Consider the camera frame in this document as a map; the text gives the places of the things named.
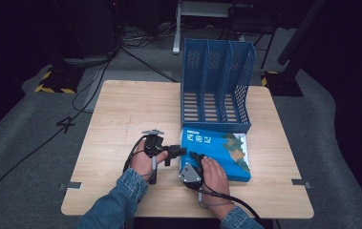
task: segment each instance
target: black equipment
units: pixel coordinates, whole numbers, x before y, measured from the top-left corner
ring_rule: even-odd
[[[171,165],[171,159],[175,158],[177,156],[182,156],[186,154],[186,148],[182,148],[180,145],[170,145],[170,146],[162,146],[163,137],[159,135],[163,135],[164,132],[161,132],[159,130],[152,130],[152,131],[144,131],[142,132],[143,135],[135,144],[132,151],[130,152],[130,155],[128,156],[126,162],[124,163],[123,173],[129,168],[131,159],[135,154],[139,154],[141,152],[144,152],[149,157],[153,158],[153,174],[149,178],[148,182],[150,184],[156,184],[157,183],[157,162],[155,160],[155,156],[157,156],[159,153],[167,151],[168,156],[165,159],[165,166]],[[142,151],[135,152],[138,144],[145,139],[145,146]]]

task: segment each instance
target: hand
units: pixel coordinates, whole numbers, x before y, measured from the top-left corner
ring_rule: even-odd
[[[208,192],[216,191],[217,193],[230,195],[227,175],[223,167],[214,159],[207,156],[202,160],[204,186],[203,189]],[[203,194],[203,202],[219,220],[234,208],[234,203],[225,198],[213,197]]]
[[[142,140],[135,151],[130,167],[134,169],[145,181],[153,175],[153,160],[147,154],[143,152],[145,146],[145,140]],[[168,156],[168,152],[164,151],[156,156],[157,165],[163,162]]]

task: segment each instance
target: blue file organizer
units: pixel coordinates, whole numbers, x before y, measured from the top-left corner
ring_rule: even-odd
[[[247,133],[246,93],[256,57],[250,42],[185,39],[181,125]]]

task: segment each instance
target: person's right hand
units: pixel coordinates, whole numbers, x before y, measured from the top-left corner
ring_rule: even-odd
[[[207,156],[202,159],[203,166],[203,189],[208,192],[230,195],[227,175],[223,167],[214,159]],[[213,197],[203,194],[203,202],[217,216],[219,220],[223,218],[234,208],[234,203],[225,198]]]

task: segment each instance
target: chair leg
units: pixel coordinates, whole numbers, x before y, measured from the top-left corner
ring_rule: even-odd
[[[273,36],[275,36],[275,31],[273,31],[272,35],[270,36],[269,43],[267,44],[267,49],[266,49],[266,52],[265,52],[264,60],[262,61],[261,69],[264,68],[265,61],[266,61],[266,58],[267,58],[267,54],[269,53],[270,45],[272,44],[272,41],[273,41]]]

